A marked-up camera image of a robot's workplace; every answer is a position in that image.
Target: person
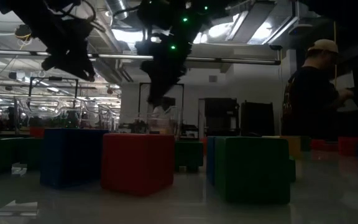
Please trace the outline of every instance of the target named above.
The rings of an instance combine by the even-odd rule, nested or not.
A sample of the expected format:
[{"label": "person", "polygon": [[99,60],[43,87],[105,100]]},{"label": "person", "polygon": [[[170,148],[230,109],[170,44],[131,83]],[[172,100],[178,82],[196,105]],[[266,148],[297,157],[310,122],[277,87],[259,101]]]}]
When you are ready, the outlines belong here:
[{"label": "person", "polygon": [[288,81],[283,102],[283,135],[326,139],[336,134],[336,110],[354,96],[337,91],[329,81],[338,58],[338,46],[318,40],[306,53],[304,65]]}]

